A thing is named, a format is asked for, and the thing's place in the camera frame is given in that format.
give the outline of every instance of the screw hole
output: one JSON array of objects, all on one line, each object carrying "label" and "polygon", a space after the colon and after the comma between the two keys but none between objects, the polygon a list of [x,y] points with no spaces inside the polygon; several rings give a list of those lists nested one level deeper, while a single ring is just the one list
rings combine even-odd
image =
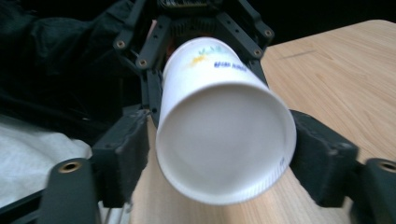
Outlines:
[{"label": "screw hole", "polygon": [[117,48],[119,49],[123,49],[125,48],[125,42],[123,42],[122,40],[117,41]]},{"label": "screw hole", "polygon": [[381,161],[378,165],[383,170],[396,173],[396,165],[394,165],[393,163],[390,163],[388,161]]},{"label": "screw hole", "polygon": [[271,35],[272,35],[272,32],[271,32],[270,30],[266,30],[266,31],[265,31],[265,35],[271,36]]},{"label": "screw hole", "polygon": [[139,61],[139,65],[142,66],[142,67],[146,66],[147,64],[148,64],[148,62],[146,60],[140,60]]},{"label": "screw hole", "polygon": [[255,49],[255,50],[254,50],[254,54],[255,54],[255,55],[261,55],[261,54],[262,54],[262,51],[259,50],[259,49]]},{"label": "screw hole", "polygon": [[61,166],[61,168],[59,168],[59,173],[62,173],[62,174],[72,173],[72,172],[75,172],[76,170],[78,170],[79,167],[81,167],[81,163],[79,163],[77,161],[71,161],[71,162]]}]

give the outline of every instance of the white paper cup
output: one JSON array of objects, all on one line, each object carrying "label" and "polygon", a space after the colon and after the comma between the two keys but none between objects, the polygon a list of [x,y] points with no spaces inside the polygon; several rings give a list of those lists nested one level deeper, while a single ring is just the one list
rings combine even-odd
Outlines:
[{"label": "white paper cup", "polygon": [[157,158],[178,191],[240,203],[280,178],[295,148],[293,118],[230,47],[210,37],[186,42],[163,78]]}]

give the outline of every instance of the table surface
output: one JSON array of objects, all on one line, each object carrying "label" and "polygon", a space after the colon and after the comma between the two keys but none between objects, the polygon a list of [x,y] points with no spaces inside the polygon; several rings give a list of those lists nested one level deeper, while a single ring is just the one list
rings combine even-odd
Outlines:
[{"label": "table surface", "polygon": [[[305,112],[361,148],[358,160],[396,161],[396,24],[366,21],[275,45],[262,68],[290,109]],[[131,223],[349,223],[343,208],[315,205],[290,169],[264,194],[227,206],[195,202],[164,179],[148,123],[148,166],[134,192]]]}]

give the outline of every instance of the wooden table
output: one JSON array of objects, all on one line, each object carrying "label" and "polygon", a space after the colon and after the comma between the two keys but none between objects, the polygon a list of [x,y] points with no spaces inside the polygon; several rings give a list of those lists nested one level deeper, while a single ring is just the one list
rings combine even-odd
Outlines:
[{"label": "wooden table", "polygon": [[[272,46],[262,60],[269,85],[291,109],[312,115],[361,148],[359,161],[396,161],[396,24],[367,21]],[[320,208],[289,169],[246,203],[192,201],[164,179],[149,122],[148,167],[134,192],[131,223],[349,223],[343,208]]]}]

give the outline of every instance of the dark background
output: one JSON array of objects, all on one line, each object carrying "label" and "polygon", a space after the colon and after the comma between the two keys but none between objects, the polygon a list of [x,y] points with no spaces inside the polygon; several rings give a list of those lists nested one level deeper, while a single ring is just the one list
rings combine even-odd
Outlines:
[{"label": "dark background", "polygon": [[[21,0],[41,17],[88,21],[116,0]],[[396,0],[248,0],[276,34],[279,44],[368,20],[396,22]]]}]

